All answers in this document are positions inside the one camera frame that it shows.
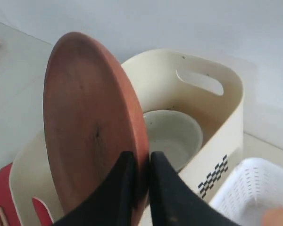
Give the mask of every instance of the brown plate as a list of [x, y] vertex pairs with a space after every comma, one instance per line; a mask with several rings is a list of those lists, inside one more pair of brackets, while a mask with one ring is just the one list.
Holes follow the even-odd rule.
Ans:
[[136, 225], [148, 189], [148, 138], [137, 96], [114, 56], [86, 35], [64, 35], [47, 65], [43, 116], [50, 169], [64, 212], [101, 184], [122, 151], [132, 151], [138, 165]]

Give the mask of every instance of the bowl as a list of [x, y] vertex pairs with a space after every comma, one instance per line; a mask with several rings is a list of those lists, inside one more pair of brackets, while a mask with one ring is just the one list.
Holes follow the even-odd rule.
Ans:
[[144, 114], [149, 153], [162, 151], [179, 172], [199, 152], [203, 134], [200, 125], [187, 114], [156, 110]]

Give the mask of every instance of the basket handle hole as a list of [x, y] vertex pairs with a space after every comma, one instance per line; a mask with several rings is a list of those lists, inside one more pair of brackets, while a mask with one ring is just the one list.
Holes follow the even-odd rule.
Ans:
[[218, 80], [210, 77], [208, 73], [201, 74], [197, 72], [177, 69], [176, 74], [177, 77], [185, 83], [199, 87], [218, 96], [222, 96], [224, 94], [222, 84]]

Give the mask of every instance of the storage bin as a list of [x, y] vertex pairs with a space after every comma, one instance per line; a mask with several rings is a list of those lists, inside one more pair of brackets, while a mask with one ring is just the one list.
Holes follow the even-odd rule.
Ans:
[[267, 209], [283, 207], [283, 168], [260, 158], [245, 159], [209, 204], [242, 226], [260, 225]]
[[[221, 64], [166, 49], [136, 55], [122, 67], [144, 112], [174, 109], [200, 124], [203, 147], [179, 175], [190, 189], [210, 200], [226, 174], [242, 160], [241, 79]], [[218, 84], [222, 95], [210, 91], [218, 89]]]

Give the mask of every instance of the checkered pattern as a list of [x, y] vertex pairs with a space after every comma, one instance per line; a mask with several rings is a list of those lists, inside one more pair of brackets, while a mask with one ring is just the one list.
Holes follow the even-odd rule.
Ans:
[[200, 197], [203, 199], [206, 195], [207, 195], [207, 191], [209, 189], [212, 189], [213, 186], [214, 186], [214, 183], [216, 181], [218, 181], [220, 178], [221, 178], [221, 175], [224, 173], [224, 172], [227, 172], [228, 170], [228, 165], [227, 165], [227, 155], [225, 155], [222, 159], [222, 163], [218, 163], [216, 166], [215, 166], [215, 169], [213, 172], [210, 172], [208, 175], [207, 175], [207, 178], [205, 180], [205, 182], [201, 182], [199, 185], [198, 185], [198, 189], [200, 191]]

